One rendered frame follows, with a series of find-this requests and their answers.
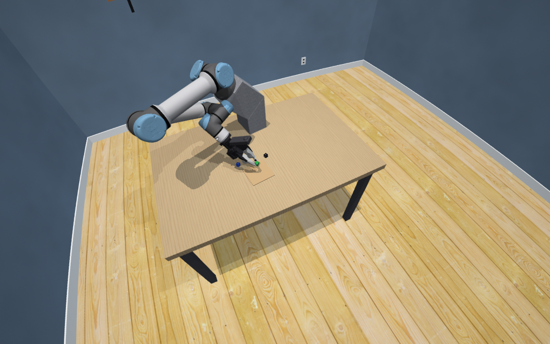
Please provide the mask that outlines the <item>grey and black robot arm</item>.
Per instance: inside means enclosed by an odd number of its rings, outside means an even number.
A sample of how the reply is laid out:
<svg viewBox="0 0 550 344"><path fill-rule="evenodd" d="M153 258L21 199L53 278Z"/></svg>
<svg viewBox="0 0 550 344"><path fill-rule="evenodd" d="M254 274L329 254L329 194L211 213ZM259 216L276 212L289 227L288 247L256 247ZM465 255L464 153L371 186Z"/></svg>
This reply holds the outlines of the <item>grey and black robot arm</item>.
<svg viewBox="0 0 550 344"><path fill-rule="evenodd" d="M165 136L171 124L201 118L199 126L222 143L229 132L221 125L233 111L232 104L227 101L236 86L232 67L227 63L207 64L197 60L192 66L190 80L191 84L159 106L151 105L146 110L132 112L126 121L128 131L142 141L155 143ZM196 104L209 93L222 102Z"/></svg>

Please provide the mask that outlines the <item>tan square mat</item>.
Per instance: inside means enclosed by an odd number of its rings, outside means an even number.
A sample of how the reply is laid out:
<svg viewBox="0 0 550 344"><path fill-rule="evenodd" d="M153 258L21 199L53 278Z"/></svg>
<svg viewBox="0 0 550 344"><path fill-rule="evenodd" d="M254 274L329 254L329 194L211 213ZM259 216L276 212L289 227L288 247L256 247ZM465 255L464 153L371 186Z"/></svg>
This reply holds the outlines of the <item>tan square mat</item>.
<svg viewBox="0 0 550 344"><path fill-rule="evenodd" d="M242 170L246 174L247 178L250 180L253 186L263 182L268 178L271 178L274 175L272 170L269 169L269 166L266 165L266 163L263 160L259 161L258 166L250 165Z"/></svg>

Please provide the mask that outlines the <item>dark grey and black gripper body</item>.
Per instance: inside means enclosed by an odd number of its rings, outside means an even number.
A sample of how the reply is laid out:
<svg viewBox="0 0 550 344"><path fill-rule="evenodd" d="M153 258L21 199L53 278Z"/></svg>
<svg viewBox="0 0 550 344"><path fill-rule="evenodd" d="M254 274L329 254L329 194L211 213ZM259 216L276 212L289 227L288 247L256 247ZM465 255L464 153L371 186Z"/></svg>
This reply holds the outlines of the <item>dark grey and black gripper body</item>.
<svg viewBox="0 0 550 344"><path fill-rule="evenodd" d="M231 137L231 134L229 133L228 137L223 140L222 143L220 143L220 145L226 147L227 149L227 155L230 156L233 160L235 160L237 157L237 153L238 154L243 154L243 151L246 150L246 145L234 145L234 146L231 146L231 144L229 143L231 141L230 139ZM225 143L227 141L227 143ZM225 144L224 144L225 143Z"/></svg>

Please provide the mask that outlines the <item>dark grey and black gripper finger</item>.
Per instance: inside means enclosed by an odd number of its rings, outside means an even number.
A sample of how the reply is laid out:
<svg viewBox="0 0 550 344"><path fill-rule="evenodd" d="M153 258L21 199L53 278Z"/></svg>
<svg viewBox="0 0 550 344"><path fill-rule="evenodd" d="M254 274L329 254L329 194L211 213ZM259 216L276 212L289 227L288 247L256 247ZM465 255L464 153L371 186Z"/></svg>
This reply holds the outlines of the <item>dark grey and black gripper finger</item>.
<svg viewBox="0 0 550 344"><path fill-rule="evenodd" d="M248 145L246 145L246 150L244 150L243 153L247 155L247 158L249 159L253 158L254 161L257 161L257 158L255 158L255 155L253 153L253 150L251 150L251 148Z"/></svg>
<svg viewBox="0 0 550 344"><path fill-rule="evenodd" d="M255 164L255 162L253 162L251 159L247 158L247 155L246 155L246 154L238 154L238 153L237 153L236 155L238 156L239 159L242 160L242 162L243 162L244 164L249 163L250 165L257 166L257 165Z"/></svg>

